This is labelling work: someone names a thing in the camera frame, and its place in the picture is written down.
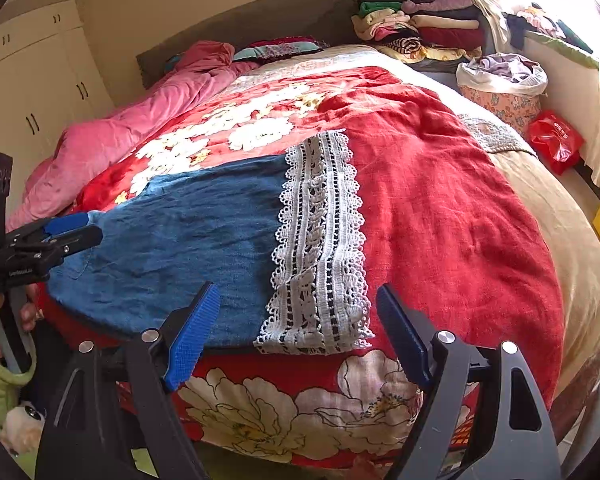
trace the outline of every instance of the white lace trim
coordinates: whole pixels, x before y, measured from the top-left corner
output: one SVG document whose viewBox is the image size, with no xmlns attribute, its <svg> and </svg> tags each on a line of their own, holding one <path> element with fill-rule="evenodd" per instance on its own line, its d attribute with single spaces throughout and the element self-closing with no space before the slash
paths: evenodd
<svg viewBox="0 0 600 480">
<path fill-rule="evenodd" d="M 254 345 L 263 353 L 334 354 L 368 348 L 369 310 L 356 168 L 344 130 L 286 150 L 274 294 Z"/>
</svg>

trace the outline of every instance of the pink comforter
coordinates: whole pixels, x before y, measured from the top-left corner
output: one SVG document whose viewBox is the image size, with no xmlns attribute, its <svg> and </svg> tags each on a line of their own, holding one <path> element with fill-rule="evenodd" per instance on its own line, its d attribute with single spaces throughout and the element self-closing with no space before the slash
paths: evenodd
<svg viewBox="0 0 600 480">
<path fill-rule="evenodd" d="M 199 41 L 142 100 L 104 119 L 69 126 L 54 156 L 41 162 L 27 180 L 22 204 L 9 216 L 7 231 L 62 211 L 85 184 L 139 142 L 258 66 L 250 61 L 232 63 L 234 53 L 228 43 Z"/>
</svg>

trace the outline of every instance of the floral pillow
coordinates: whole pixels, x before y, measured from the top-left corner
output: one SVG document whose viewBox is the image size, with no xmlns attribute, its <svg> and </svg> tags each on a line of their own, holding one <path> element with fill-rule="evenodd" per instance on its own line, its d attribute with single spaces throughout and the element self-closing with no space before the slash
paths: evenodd
<svg viewBox="0 0 600 480">
<path fill-rule="evenodd" d="M 233 61 L 256 61 L 262 64 L 312 54 L 323 49 L 311 36 L 287 36 L 276 40 L 256 41 L 234 55 Z"/>
</svg>

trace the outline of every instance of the wardrobe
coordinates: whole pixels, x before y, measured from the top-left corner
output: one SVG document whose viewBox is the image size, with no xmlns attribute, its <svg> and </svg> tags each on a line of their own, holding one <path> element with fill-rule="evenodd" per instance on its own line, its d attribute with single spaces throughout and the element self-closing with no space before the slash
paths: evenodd
<svg viewBox="0 0 600 480">
<path fill-rule="evenodd" d="M 0 24 L 0 152 L 13 157 L 7 213 L 72 123 L 113 109 L 73 0 Z"/>
</svg>

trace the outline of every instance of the green towel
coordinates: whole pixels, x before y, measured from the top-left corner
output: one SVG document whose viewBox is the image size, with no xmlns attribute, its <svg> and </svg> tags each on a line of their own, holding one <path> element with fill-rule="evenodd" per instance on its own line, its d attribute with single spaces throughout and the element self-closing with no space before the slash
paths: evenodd
<svg viewBox="0 0 600 480">
<path fill-rule="evenodd" d="M 360 12 L 358 13 L 358 16 L 360 16 L 360 18 L 364 18 L 369 13 L 380 9 L 400 10 L 401 5 L 402 2 L 362 2 L 360 4 Z"/>
<path fill-rule="evenodd" d="M 580 39 L 580 36 L 578 36 L 575 32 L 573 32 L 567 25 L 566 23 L 564 23 L 563 20 L 557 20 L 555 23 L 558 24 L 558 27 L 560 27 L 562 29 L 562 31 L 564 32 L 564 35 L 566 36 L 566 41 L 569 44 L 572 44 L 573 46 L 577 46 L 578 48 L 584 50 L 585 52 L 588 52 L 589 54 L 593 54 L 593 50 L 591 49 L 591 47 L 586 44 L 584 41 L 582 41 Z"/>
<path fill-rule="evenodd" d="M 18 396 L 21 387 L 27 384 L 33 377 L 33 372 L 36 370 L 35 352 L 32 357 L 33 363 L 31 368 L 25 374 L 12 374 L 0 364 L 0 428 L 7 416 L 7 412 L 18 405 Z M 30 478 L 33 478 L 36 470 L 35 452 L 21 454 L 16 457 L 15 461 Z"/>
</svg>

